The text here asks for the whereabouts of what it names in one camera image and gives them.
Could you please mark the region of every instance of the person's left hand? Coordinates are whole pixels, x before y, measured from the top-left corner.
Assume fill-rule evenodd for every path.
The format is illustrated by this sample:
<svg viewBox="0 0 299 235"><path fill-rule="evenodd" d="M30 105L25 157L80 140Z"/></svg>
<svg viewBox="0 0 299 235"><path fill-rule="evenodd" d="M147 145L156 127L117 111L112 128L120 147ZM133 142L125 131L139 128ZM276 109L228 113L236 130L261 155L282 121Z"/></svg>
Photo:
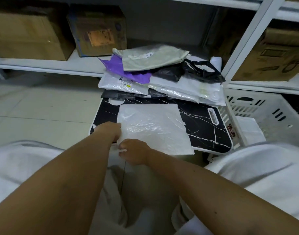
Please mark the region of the person's left hand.
<svg viewBox="0 0 299 235"><path fill-rule="evenodd" d="M121 123L106 122L100 124L94 129L94 133L110 134L113 137L113 142L116 142L121 135Z"/></svg>

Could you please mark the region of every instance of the orange label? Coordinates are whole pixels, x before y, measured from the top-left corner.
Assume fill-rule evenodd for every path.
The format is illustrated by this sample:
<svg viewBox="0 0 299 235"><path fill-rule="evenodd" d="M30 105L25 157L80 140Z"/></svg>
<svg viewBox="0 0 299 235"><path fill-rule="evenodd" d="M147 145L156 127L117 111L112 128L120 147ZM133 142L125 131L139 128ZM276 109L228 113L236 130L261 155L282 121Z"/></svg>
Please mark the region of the orange label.
<svg viewBox="0 0 299 235"><path fill-rule="evenodd" d="M92 46L101 46L115 43L110 29L89 31L87 34L89 35Z"/></svg>

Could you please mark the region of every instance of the forearm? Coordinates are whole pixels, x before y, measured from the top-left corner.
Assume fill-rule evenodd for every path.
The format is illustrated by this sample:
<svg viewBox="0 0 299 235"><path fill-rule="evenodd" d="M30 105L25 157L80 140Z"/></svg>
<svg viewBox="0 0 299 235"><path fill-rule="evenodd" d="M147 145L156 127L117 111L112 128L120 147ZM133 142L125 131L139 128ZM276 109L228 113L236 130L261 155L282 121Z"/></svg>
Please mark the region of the forearm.
<svg viewBox="0 0 299 235"><path fill-rule="evenodd" d="M26 180L0 203L0 234L87 234L112 140L95 132Z"/></svg>
<svg viewBox="0 0 299 235"><path fill-rule="evenodd" d="M155 150L147 165L214 234L299 234L297 219L209 170Z"/></svg>

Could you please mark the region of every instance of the purple package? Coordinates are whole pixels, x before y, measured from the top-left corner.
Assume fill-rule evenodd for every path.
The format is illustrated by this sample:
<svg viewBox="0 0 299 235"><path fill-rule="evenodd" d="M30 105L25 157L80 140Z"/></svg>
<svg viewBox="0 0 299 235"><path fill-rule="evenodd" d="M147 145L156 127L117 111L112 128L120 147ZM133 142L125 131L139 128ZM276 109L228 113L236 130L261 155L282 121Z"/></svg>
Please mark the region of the purple package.
<svg viewBox="0 0 299 235"><path fill-rule="evenodd" d="M126 77L141 84L146 84L150 81L149 78L152 74L148 70L138 72L125 72L122 65L122 59L117 55L112 55L110 60L102 60L100 58L98 59L105 65L108 71L118 74L119 76Z"/></svg>

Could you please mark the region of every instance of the black package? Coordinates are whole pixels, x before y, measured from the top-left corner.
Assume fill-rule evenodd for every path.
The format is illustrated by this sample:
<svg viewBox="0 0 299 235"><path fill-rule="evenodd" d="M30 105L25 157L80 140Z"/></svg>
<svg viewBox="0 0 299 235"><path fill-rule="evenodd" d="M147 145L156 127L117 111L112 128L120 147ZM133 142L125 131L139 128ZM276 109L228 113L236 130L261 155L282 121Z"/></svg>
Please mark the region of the black package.
<svg viewBox="0 0 299 235"><path fill-rule="evenodd" d="M208 72L204 69L201 69L197 66L205 65L211 69L213 72ZM191 77L206 83L221 83L225 82L225 78L222 74L209 62L209 61L191 61L185 59L182 62L182 68L186 73L189 73Z"/></svg>
<svg viewBox="0 0 299 235"><path fill-rule="evenodd" d="M155 68L151 70L152 75L160 77L169 81L178 82L180 77L184 74L182 63Z"/></svg>
<svg viewBox="0 0 299 235"><path fill-rule="evenodd" d="M107 89L105 89L104 92L101 95L101 98L111 98L111 99L123 101L124 99L133 100L136 97L145 98L147 96L148 98L160 98L160 97L165 97L166 96L165 94L160 93L160 92L158 92L154 89L151 89L151 88L149 88L149 94L148 95L129 93L129 92L124 92L124 91L120 91L120 90L107 90Z"/></svg>

